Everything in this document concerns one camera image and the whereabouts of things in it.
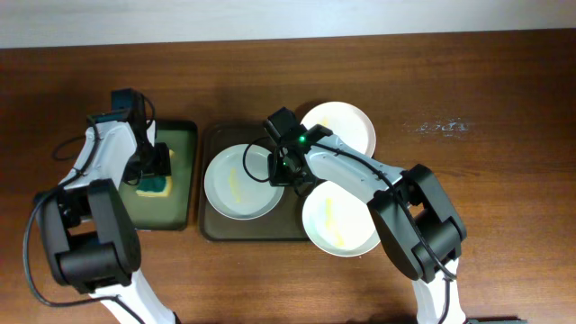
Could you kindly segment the green and yellow sponge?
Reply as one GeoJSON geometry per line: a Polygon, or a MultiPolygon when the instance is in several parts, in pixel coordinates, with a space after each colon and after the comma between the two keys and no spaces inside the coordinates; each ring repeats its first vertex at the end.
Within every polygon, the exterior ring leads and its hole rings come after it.
{"type": "Polygon", "coordinates": [[[168,197],[173,187],[171,172],[171,157],[174,151],[161,148],[154,159],[147,163],[144,175],[136,187],[136,195],[140,197],[168,197]]]}

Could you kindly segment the white plate yellow stain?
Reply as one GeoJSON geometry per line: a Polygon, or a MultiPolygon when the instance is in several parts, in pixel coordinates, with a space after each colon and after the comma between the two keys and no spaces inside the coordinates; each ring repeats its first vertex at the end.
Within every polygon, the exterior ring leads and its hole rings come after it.
{"type": "Polygon", "coordinates": [[[312,243],[333,256],[360,257],[381,243],[366,204],[332,182],[308,195],[301,219],[312,243]]]}

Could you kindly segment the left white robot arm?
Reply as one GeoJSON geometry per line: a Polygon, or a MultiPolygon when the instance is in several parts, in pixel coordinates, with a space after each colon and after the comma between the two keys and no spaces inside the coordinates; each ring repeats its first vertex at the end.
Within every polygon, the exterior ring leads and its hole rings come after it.
{"type": "Polygon", "coordinates": [[[126,166],[155,149],[156,123],[118,113],[90,116],[85,144],[66,177],[40,195],[37,226],[54,280],[100,302],[120,323],[177,323],[141,270],[138,234],[119,194],[126,166]]]}

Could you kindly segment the pink rimmed white plate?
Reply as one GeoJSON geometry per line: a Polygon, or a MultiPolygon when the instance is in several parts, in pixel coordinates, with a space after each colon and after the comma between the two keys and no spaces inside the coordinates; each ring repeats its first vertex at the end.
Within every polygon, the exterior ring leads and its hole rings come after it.
{"type": "Polygon", "coordinates": [[[349,147],[371,157],[376,148],[376,132],[368,116],[351,103],[321,103],[301,120],[310,129],[320,124],[338,135],[349,147]]]}

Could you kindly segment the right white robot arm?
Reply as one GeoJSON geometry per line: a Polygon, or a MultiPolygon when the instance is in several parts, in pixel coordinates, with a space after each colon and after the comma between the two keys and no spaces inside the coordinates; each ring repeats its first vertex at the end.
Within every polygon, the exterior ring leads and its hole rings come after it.
{"type": "Polygon", "coordinates": [[[465,323],[456,270],[467,230],[434,173],[387,166],[316,125],[265,124],[275,144],[270,176],[330,181],[364,203],[387,257],[412,281],[419,323],[465,323]]]}

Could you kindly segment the light grey plate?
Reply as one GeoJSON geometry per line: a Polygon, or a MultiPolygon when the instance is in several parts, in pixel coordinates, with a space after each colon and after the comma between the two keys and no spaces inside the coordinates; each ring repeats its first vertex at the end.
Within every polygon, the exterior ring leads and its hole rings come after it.
{"type": "Polygon", "coordinates": [[[209,163],[204,175],[204,192],[210,205],[223,216],[248,221],[270,212],[284,194],[282,187],[260,183],[251,178],[267,178],[267,158],[271,152],[248,144],[225,148],[209,163]]]}

